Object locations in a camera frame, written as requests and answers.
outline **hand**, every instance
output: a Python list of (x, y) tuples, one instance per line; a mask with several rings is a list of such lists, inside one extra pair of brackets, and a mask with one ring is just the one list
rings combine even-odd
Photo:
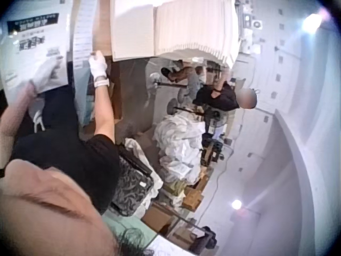
[(41, 93), (44, 87), (51, 79), (57, 79), (57, 69), (60, 68), (61, 59), (63, 56), (52, 57), (46, 60), (36, 71), (31, 82), (33, 83), (36, 92)]
[(213, 99), (215, 99), (215, 98), (217, 98), (218, 96), (220, 96), (220, 94), (221, 94), (221, 92), (213, 91), (213, 92), (211, 93), (211, 97), (212, 97)]
[(104, 76), (105, 78), (107, 77), (107, 73), (105, 71), (107, 70), (108, 66), (101, 51), (91, 53), (89, 63), (91, 74), (94, 77), (94, 80), (100, 76)]

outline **black t-shirt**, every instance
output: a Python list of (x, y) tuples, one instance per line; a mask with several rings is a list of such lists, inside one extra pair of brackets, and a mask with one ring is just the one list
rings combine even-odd
[(120, 175), (117, 147), (101, 134), (87, 142), (68, 130), (31, 134), (15, 144), (13, 159), (29, 161), (42, 169), (61, 170), (83, 188), (101, 214), (114, 196)]
[(232, 90), (232, 88), (225, 83), (221, 95), (217, 98), (212, 98), (211, 93), (213, 92), (213, 88), (210, 86), (202, 87), (198, 93), (195, 100), (193, 100), (193, 104), (202, 106), (203, 104), (207, 104), (212, 108), (217, 108), (222, 111), (232, 111), (239, 108), (237, 103), (236, 93)]

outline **black bag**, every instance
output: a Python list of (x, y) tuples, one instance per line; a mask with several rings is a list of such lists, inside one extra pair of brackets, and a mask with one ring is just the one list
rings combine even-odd
[(154, 186), (152, 171), (123, 145), (118, 146), (121, 176), (111, 202), (120, 215), (134, 214)]

